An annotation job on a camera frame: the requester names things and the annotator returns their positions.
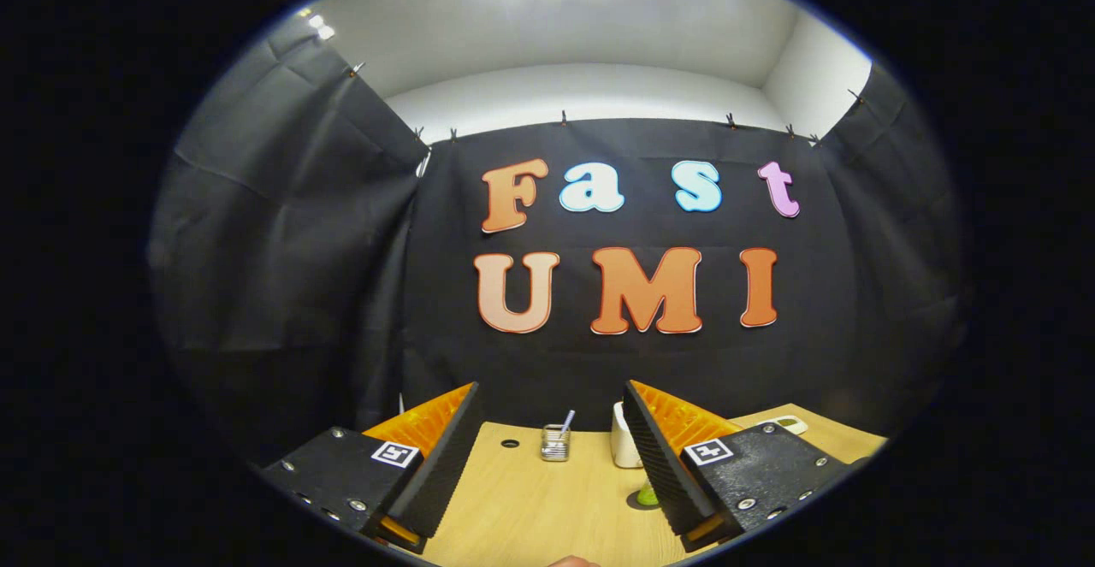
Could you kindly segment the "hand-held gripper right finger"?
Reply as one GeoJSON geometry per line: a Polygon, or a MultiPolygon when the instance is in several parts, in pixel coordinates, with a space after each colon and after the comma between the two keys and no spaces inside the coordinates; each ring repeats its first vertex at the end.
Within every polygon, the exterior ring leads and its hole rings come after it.
{"type": "Polygon", "coordinates": [[[852,468],[779,423],[744,427],[641,381],[624,419],[673,534],[687,551],[744,535],[852,468]]]}

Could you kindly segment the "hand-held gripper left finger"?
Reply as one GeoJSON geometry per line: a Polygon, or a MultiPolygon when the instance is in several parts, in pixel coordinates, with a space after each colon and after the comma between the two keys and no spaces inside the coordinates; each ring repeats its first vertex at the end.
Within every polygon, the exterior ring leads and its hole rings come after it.
{"type": "Polygon", "coordinates": [[[422,554],[441,526],[482,423],[473,381],[364,432],[328,428],[261,475],[356,535],[422,554]]]}

